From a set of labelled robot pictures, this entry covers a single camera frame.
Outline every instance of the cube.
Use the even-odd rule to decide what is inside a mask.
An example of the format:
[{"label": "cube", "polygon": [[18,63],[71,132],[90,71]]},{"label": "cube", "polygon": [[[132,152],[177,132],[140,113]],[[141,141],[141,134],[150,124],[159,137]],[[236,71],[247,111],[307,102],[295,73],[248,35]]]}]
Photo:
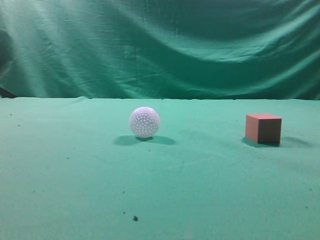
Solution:
[{"label": "cube", "polygon": [[247,114],[245,136],[259,144],[280,143],[282,118],[269,113]]}]

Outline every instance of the dimpled ball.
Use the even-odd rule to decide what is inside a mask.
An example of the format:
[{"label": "dimpled ball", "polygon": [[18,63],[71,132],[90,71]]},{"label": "dimpled ball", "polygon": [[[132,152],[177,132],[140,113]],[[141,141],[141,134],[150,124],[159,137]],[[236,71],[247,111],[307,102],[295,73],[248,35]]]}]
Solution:
[{"label": "dimpled ball", "polygon": [[160,124],[158,113],[151,107],[139,107],[130,116],[130,129],[140,138],[152,137],[159,130]]}]

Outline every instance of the table surface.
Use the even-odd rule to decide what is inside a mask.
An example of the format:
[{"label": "table surface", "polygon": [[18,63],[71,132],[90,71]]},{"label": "table surface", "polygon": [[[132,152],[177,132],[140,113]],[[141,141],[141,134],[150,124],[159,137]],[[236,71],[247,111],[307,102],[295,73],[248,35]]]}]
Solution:
[{"label": "table surface", "polygon": [[[134,109],[158,111],[149,140]],[[0,99],[0,240],[318,240],[320,101]],[[282,117],[279,146],[246,114]]]}]

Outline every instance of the green backdrop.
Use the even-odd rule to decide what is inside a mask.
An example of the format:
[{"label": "green backdrop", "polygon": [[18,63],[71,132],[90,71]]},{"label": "green backdrop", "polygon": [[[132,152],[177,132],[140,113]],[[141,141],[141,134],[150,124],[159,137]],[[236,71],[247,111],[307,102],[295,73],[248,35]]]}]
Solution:
[{"label": "green backdrop", "polygon": [[0,94],[320,99],[319,0],[0,0]]}]

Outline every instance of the green cloth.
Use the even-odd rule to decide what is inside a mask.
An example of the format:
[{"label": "green cloth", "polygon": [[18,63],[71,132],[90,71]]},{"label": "green cloth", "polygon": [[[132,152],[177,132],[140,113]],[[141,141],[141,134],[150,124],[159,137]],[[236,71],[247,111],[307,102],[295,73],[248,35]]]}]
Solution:
[{"label": "green cloth", "polygon": [[315,100],[319,26],[319,0],[2,0],[0,88],[40,98]]},{"label": "green cloth", "polygon": [[[129,129],[141,106],[162,121],[147,141]],[[19,97],[0,108],[0,240],[320,239],[320,101]],[[244,138],[254,113],[282,117],[280,146]]]}]

